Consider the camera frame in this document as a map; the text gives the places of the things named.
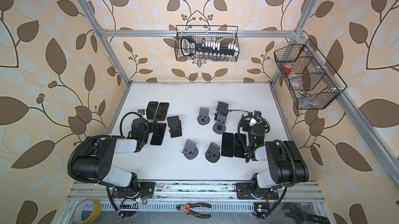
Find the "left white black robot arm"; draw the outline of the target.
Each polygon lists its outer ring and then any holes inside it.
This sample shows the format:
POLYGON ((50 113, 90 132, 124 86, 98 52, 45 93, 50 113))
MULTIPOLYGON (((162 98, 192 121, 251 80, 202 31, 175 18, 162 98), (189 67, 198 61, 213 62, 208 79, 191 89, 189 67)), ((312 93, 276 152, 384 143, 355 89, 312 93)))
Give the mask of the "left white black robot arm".
POLYGON ((149 121, 142 112, 128 112, 122 119, 135 115, 131 130, 123 135, 123 122, 120 122, 119 135, 89 136, 71 153, 67 171, 75 181, 105 186, 108 200, 120 218, 125 218, 122 211, 125 203, 131 200, 132 205, 146 205, 150 190, 143 188, 137 174, 125 171, 113 164, 114 156, 122 153, 138 153, 147 144, 150 137, 163 139, 165 124, 157 120, 149 121))

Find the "red-edged black phone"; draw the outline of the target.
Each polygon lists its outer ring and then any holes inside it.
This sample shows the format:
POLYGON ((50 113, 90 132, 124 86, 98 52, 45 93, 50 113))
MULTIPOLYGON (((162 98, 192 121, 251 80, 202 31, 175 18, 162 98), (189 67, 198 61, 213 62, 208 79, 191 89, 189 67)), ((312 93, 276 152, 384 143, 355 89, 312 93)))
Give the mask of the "red-edged black phone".
POLYGON ((166 126, 167 125, 165 123, 160 123, 160 124, 156 125, 153 135, 152 135, 152 138, 151 138, 151 141, 150 141, 150 145, 153 145, 153 146, 161 146, 162 145, 166 126))

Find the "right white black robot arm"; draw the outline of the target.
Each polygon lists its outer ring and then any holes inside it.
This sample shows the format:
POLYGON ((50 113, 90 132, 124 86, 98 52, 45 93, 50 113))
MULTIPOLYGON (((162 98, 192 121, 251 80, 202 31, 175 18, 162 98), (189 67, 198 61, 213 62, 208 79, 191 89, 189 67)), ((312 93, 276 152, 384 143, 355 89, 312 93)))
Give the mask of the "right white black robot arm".
POLYGON ((253 111, 243 115, 238 123, 237 135, 244 149, 245 162, 257 160, 256 152, 265 151, 268 169, 255 173, 249 183, 237 187, 242 193, 257 200, 268 199, 271 193, 282 188, 283 193, 270 209, 257 209, 255 216, 267 219, 285 197, 288 188, 309 180, 309 170, 293 141, 265 141, 270 131, 269 122, 261 112, 253 111))

